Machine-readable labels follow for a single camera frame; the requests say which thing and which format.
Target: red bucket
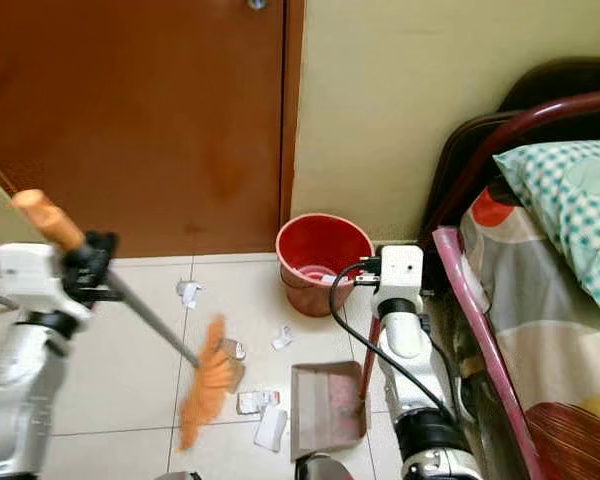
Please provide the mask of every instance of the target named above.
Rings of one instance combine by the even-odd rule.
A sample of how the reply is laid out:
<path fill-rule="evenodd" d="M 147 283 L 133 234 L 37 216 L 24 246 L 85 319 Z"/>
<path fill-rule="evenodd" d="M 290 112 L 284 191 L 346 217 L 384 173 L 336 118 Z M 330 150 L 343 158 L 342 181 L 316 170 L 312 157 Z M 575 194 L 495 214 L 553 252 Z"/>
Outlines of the red bucket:
<path fill-rule="evenodd" d="M 291 305 L 310 317 L 329 315 L 329 290 L 345 267 L 373 255 L 373 244 L 356 225 L 344 218 L 310 213 L 289 221 L 278 233 L 276 253 L 280 276 Z M 336 292 L 336 305 L 344 305 L 353 290 L 349 273 Z"/>

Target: pillow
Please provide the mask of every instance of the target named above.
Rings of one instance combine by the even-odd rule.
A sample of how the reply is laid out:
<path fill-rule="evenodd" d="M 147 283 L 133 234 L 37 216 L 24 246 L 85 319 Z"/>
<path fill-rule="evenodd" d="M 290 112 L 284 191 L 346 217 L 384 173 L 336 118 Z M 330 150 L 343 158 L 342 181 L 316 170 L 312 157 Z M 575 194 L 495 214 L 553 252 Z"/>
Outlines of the pillow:
<path fill-rule="evenodd" d="M 600 141 L 525 145 L 494 159 L 600 306 Z"/>

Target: broom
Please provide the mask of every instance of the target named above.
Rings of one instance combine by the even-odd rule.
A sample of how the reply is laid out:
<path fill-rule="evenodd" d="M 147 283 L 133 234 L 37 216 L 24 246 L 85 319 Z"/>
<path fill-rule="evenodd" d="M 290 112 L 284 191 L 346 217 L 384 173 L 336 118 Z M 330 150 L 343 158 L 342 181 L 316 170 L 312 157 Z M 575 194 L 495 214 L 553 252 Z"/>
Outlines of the broom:
<path fill-rule="evenodd" d="M 82 231 L 41 190 L 24 190 L 13 196 L 13 205 L 27 216 L 44 237 L 65 252 L 86 244 Z M 196 372 L 181 415 L 180 450 L 190 448 L 198 437 L 201 425 L 206 425 L 222 410 L 225 393 L 235 390 L 244 374 L 244 367 L 232 359 L 225 349 L 224 317 L 217 316 L 210 324 L 200 356 L 196 358 L 126 285 L 109 272 L 108 283 L 125 293 L 127 304 L 153 327 L 165 340 L 187 358 Z"/>

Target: bucket rim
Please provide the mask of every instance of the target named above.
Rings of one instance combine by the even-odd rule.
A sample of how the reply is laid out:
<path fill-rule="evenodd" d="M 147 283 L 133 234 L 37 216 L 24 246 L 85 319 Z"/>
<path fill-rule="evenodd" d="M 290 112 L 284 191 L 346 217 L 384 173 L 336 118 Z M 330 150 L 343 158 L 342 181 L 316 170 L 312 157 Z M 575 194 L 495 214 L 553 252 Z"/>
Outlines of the bucket rim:
<path fill-rule="evenodd" d="M 287 228 L 289 228 L 291 226 L 291 224 L 297 222 L 298 220 L 302 219 L 302 218 L 306 218 L 306 217 L 325 217 L 325 218 L 331 218 L 334 220 L 339 220 L 341 222 L 344 222 L 348 225 L 350 225 L 351 227 L 353 227 L 355 230 L 358 231 L 358 233 L 360 233 L 364 239 L 367 241 L 368 245 L 369 245 L 369 251 L 371 252 L 369 255 L 373 255 L 373 242 L 371 241 L 371 239 L 369 238 L 369 236 L 364 232 L 364 230 L 362 230 L 358 225 L 356 225 L 355 223 L 353 223 L 350 220 L 347 220 L 346 218 L 342 218 L 339 217 L 337 215 L 331 215 L 329 213 L 321 213 L 321 212 L 313 212 L 313 213 L 304 213 L 302 215 L 298 215 L 297 217 L 291 218 L 287 221 L 287 223 L 285 223 L 282 228 L 280 229 L 280 231 L 278 232 L 278 235 L 276 235 L 276 255 L 278 256 L 278 261 L 284 266 L 285 269 L 287 269 L 289 272 L 293 272 L 294 275 L 297 275 L 298 277 L 300 277 L 302 280 L 312 284 L 313 286 L 316 287 L 327 287 L 330 284 L 326 283 L 326 282 L 321 282 L 320 280 L 316 280 L 314 278 L 309 277 L 308 275 L 305 275 L 304 273 L 301 273 L 299 270 L 294 269 L 291 265 L 289 265 L 286 260 L 282 257 L 282 254 L 280 253 L 280 238 L 282 237 L 282 234 L 285 232 L 285 230 L 287 230 Z M 344 282 L 340 282 L 338 284 L 338 287 L 346 287 L 346 286 L 350 286 L 353 284 L 353 280 L 349 280 L 347 279 Z"/>

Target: door handle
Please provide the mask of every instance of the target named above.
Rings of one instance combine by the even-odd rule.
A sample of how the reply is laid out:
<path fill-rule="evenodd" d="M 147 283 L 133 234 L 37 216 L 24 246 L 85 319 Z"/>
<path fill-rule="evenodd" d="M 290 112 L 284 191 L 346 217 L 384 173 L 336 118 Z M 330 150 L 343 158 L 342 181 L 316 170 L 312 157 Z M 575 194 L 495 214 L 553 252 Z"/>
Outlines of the door handle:
<path fill-rule="evenodd" d="M 253 10 L 262 10 L 268 3 L 268 0 L 247 0 L 247 5 Z"/>

